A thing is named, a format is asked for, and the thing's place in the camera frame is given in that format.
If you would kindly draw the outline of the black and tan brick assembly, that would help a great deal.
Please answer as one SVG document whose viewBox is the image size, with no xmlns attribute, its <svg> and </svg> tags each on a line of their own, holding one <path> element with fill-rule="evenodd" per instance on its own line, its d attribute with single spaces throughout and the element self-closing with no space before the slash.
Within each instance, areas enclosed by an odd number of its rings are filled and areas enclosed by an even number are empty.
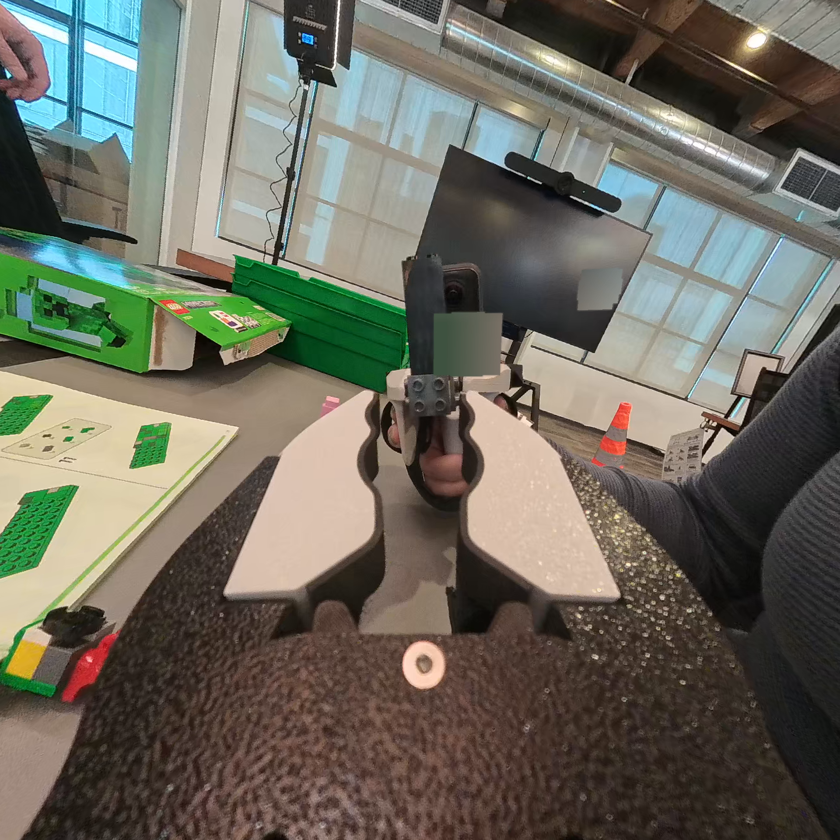
<svg viewBox="0 0 840 840">
<path fill-rule="evenodd" d="M 454 410 L 455 397 L 450 378 L 434 373 L 434 317 L 454 312 L 464 302 L 465 288 L 439 255 L 413 257 L 403 267 L 412 374 L 406 382 L 408 408 L 415 417 L 445 417 Z"/>
</svg>

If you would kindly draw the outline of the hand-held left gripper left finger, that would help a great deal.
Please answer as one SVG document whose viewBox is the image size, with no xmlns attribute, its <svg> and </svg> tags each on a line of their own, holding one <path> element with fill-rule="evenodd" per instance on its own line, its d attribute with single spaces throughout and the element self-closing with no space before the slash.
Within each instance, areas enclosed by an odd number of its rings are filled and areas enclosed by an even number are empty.
<svg viewBox="0 0 840 840">
<path fill-rule="evenodd" d="M 323 602 L 355 623 L 385 574 L 380 396 L 363 391 L 280 453 L 224 587 L 234 602 L 284 602 L 310 628 Z"/>
</svg>

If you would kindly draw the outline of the silver ventilation duct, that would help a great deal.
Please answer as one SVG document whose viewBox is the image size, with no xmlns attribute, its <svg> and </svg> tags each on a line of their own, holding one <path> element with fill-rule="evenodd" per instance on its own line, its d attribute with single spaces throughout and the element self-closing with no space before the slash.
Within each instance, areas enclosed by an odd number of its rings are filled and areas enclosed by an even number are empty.
<svg viewBox="0 0 840 840">
<path fill-rule="evenodd" d="M 742 192 L 771 192 L 786 166 L 785 159 L 458 3 L 448 7 L 439 55 L 624 148 Z"/>
</svg>

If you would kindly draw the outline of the green cardboard box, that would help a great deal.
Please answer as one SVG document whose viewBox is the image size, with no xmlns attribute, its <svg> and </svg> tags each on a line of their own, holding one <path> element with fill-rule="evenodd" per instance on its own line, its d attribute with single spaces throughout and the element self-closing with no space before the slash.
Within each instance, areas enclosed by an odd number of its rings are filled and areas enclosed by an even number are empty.
<svg viewBox="0 0 840 840">
<path fill-rule="evenodd" d="M 280 344 L 291 322 L 252 300 L 57 237 L 2 228 L 1 333 L 134 373 L 223 364 Z"/>
</svg>

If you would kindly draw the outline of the white air vent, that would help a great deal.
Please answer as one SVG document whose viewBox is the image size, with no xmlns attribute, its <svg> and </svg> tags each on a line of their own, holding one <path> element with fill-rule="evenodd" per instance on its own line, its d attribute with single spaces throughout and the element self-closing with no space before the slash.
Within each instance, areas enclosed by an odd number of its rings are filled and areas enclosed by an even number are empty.
<svg viewBox="0 0 840 840">
<path fill-rule="evenodd" d="M 773 184 L 772 193 L 830 218 L 838 218 L 839 165 L 797 149 Z"/>
</svg>

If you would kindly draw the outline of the black monitor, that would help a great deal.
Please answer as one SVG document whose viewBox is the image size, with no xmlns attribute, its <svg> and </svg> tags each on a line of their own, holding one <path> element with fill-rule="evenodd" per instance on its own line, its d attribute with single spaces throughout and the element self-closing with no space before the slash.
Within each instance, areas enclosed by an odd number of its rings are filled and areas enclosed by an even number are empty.
<svg viewBox="0 0 840 840">
<path fill-rule="evenodd" d="M 594 352 L 651 238 L 450 145 L 416 256 L 477 266 L 485 311 Z"/>
</svg>

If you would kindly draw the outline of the printed leaflet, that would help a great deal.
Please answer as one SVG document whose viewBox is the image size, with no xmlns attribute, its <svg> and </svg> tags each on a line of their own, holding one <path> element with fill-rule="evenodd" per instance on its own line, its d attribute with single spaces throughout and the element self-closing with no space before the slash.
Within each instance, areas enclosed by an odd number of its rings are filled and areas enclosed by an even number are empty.
<svg viewBox="0 0 840 840">
<path fill-rule="evenodd" d="M 702 471 L 703 448 L 707 430 L 696 427 L 677 433 L 668 440 L 661 480 L 681 485 Z"/>
</svg>

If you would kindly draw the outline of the person's right hand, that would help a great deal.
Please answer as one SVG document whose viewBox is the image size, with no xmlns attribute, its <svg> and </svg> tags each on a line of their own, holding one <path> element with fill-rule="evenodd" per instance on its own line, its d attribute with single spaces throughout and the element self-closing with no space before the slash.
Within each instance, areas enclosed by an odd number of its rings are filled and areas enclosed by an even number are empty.
<svg viewBox="0 0 840 840">
<path fill-rule="evenodd" d="M 415 457 L 407 468 L 421 497 L 440 508 L 445 507 L 442 499 L 459 498 L 467 489 L 462 454 L 445 450 L 445 428 L 446 421 L 442 417 L 423 419 Z"/>
</svg>

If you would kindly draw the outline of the green plastic crate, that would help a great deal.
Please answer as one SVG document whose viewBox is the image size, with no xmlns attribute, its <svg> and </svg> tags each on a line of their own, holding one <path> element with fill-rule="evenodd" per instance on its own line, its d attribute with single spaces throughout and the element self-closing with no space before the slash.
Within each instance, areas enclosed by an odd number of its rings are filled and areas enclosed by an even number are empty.
<svg viewBox="0 0 840 840">
<path fill-rule="evenodd" d="M 237 256 L 232 290 L 290 322 L 272 353 L 364 389 L 409 367 L 406 315 L 390 303 Z"/>
</svg>

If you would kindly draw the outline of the black light stand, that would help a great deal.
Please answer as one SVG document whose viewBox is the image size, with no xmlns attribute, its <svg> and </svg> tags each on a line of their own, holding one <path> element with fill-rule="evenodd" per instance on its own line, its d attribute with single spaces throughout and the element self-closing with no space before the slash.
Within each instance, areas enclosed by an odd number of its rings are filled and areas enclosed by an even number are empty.
<svg viewBox="0 0 840 840">
<path fill-rule="evenodd" d="M 287 220 L 289 218 L 289 211 L 291 208 L 291 193 L 298 177 L 298 157 L 300 156 L 302 135 L 305 133 L 304 129 L 307 124 L 310 106 L 310 91 L 313 82 L 314 65 L 303 59 L 297 60 L 298 79 L 301 87 L 301 99 L 297 109 L 296 117 L 296 132 L 294 140 L 292 141 L 290 150 L 290 159 L 286 167 L 285 191 L 280 205 L 280 220 L 278 223 L 278 230 L 276 233 L 276 241 L 272 250 L 271 265 L 277 266 L 280 258 L 285 251 Z"/>
</svg>

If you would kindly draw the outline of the black webcam bar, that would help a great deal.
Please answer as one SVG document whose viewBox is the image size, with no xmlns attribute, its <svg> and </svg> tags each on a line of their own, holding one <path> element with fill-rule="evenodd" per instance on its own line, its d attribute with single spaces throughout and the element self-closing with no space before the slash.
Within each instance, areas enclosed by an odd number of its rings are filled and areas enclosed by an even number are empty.
<svg viewBox="0 0 840 840">
<path fill-rule="evenodd" d="M 559 196 L 569 197 L 575 201 L 591 205 L 605 213 L 616 214 L 623 206 L 619 197 L 581 182 L 571 172 L 555 171 L 547 165 L 538 163 L 520 153 L 507 153 L 504 164 L 512 172 L 548 187 Z"/>
</svg>

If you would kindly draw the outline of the small red green brick assembly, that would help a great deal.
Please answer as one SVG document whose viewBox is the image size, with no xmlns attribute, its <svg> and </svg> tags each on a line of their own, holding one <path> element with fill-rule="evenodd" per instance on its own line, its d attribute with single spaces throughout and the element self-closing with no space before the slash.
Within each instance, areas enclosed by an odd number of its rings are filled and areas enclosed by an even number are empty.
<svg viewBox="0 0 840 840">
<path fill-rule="evenodd" d="M 73 702 L 98 680 L 119 637 L 104 610 L 57 607 L 22 628 L 2 662 L 1 684 Z"/>
</svg>

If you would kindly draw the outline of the orange traffic cone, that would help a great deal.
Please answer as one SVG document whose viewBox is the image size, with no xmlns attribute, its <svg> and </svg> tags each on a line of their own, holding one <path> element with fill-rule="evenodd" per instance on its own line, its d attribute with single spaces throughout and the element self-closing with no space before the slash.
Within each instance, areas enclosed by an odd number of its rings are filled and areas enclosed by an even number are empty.
<svg viewBox="0 0 840 840">
<path fill-rule="evenodd" d="M 606 429 L 591 462 L 595 466 L 625 468 L 627 453 L 627 429 L 633 406 L 630 402 L 621 402 L 613 419 Z"/>
</svg>

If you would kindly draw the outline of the black light panel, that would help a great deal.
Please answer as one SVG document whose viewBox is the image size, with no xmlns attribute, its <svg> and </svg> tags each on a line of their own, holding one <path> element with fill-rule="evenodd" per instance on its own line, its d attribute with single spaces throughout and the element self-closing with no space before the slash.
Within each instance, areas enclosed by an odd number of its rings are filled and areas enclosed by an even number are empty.
<svg viewBox="0 0 840 840">
<path fill-rule="evenodd" d="M 284 46 L 299 76 L 337 87 L 336 67 L 350 68 L 355 1 L 286 1 Z"/>
</svg>

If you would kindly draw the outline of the green instruction booklet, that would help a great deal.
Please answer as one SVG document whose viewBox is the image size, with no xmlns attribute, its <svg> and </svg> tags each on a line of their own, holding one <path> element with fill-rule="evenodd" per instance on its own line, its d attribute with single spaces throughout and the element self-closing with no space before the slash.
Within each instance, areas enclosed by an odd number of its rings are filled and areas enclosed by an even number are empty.
<svg viewBox="0 0 840 840">
<path fill-rule="evenodd" d="M 237 428 L 1 373 L 1 651 L 74 606 Z"/>
</svg>

